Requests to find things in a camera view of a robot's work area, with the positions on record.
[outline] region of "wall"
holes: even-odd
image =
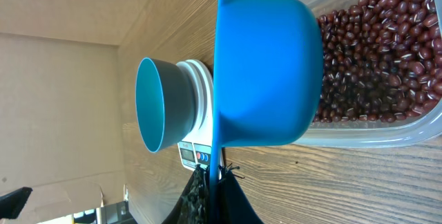
[[[36,223],[123,199],[117,48],[0,34],[0,195]]]
[[[0,0],[0,32],[119,45],[148,0]]]

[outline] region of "kitchen scale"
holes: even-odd
[[[213,137],[213,79],[200,61],[188,59],[177,63],[187,75],[195,95],[195,122],[191,131],[178,142],[182,166],[194,170],[196,165],[205,169],[210,164]]]

